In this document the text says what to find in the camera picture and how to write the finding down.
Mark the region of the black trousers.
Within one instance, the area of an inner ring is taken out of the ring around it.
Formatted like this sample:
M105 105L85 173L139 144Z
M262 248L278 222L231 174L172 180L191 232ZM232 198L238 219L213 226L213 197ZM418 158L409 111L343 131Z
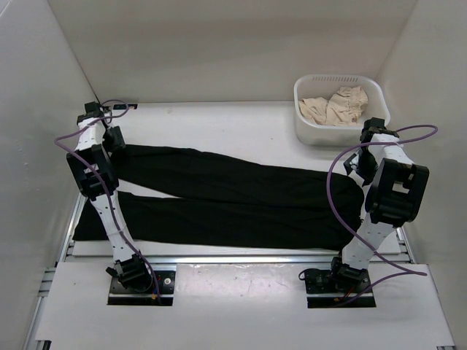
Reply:
M266 166L195 149L128 145L110 158L120 180L160 193L120 192L131 236L165 244L340 250L360 227L363 190L323 171Z

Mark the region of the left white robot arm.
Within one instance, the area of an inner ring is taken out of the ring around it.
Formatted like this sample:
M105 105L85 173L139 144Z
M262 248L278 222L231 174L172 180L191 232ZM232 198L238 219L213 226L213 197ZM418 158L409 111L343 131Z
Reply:
M129 233L119 204L119 180L110 160L113 152L126 148L121 130L112 124L111 111L95 101L85 104L77 126L77 146L67 152L66 160L111 243L114 265L107 273L126 289L149 292L154 286L153 274Z

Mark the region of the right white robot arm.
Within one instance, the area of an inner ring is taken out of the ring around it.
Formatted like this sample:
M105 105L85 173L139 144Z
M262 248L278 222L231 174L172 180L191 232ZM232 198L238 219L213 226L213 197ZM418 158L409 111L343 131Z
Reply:
M353 234L351 242L333 258L328 272L328 284L336 291L362 286L381 243L418 215L430 171L411 160L402 144L396 131L387 129L383 119L373 117L364 122L360 144L344 162L346 172L354 171L369 189L358 230L345 223L330 204L337 220Z

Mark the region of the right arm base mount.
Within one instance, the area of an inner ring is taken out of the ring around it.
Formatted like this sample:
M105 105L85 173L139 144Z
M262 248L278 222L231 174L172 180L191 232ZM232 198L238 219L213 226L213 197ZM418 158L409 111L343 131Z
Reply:
M307 268L298 274L305 284L307 308L375 308L368 271L334 257L329 269Z

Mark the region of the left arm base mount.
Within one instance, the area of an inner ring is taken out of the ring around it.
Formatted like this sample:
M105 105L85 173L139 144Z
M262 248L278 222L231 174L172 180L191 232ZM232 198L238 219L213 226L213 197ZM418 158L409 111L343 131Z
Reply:
M111 276L107 304L109 306L172 306L176 270L153 270L133 255L131 260L107 267Z

